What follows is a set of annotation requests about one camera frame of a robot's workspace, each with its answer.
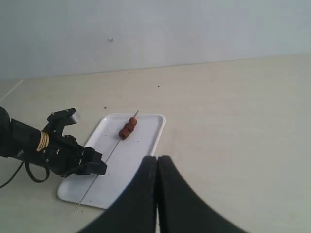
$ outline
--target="table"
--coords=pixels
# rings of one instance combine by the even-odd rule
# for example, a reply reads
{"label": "table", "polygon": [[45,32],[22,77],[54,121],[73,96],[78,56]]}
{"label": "table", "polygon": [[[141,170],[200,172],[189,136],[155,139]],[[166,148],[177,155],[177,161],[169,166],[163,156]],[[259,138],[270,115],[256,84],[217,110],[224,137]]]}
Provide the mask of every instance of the table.
{"label": "table", "polygon": [[[81,115],[84,144],[111,113],[161,113],[155,155],[172,157],[193,190],[252,233],[311,231],[311,55],[0,81],[0,106],[42,129],[54,111]],[[0,183],[19,161],[0,157]],[[37,176],[44,170],[33,167]],[[102,211],[56,197],[62,178],[24,169],[0,190],[3,232],[76,232]]]}

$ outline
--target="white tray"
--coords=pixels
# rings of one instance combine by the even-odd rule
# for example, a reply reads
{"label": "white tray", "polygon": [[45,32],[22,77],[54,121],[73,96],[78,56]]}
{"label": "white tray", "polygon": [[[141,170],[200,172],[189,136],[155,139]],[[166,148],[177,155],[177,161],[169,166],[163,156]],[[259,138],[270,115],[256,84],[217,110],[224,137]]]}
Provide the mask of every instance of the white tray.
{"label": "white tray", "polygon": [[[133,114],[111,114],[101,120],[86,143],[103,154],[105,161],[119,140],[118,133]],[[165,125],[161,114],[137,115],[137,125],[130,136],[121,141],[107,161],[107,172],[98,176],[82,204],[107,209],[122,193],[137,171],[144,156],[153,156]],[[60,199],[79,203],[95,175],[71,175],[58,187]]]}

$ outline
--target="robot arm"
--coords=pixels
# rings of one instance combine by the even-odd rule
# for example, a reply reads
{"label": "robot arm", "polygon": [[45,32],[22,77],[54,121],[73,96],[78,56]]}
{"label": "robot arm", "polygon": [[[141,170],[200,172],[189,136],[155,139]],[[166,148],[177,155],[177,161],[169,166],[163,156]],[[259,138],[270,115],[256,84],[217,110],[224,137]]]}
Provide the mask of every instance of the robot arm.
{"label": "robot arm", "polygon": [[[64,127],[76,124],[78,119],[75,108],[55,112],[48,117],[47,126],[40,131],[10,119],[0,107],[0,156],[22,160],[35,182],[46,180],[50,171],[62,177],[70,174],[104,175],[107,165],[101,160],[102,154],[91,147],[80,146],[71,135],[62,135]],[[45,168],[46,179],[36,179],[29,164]]]}

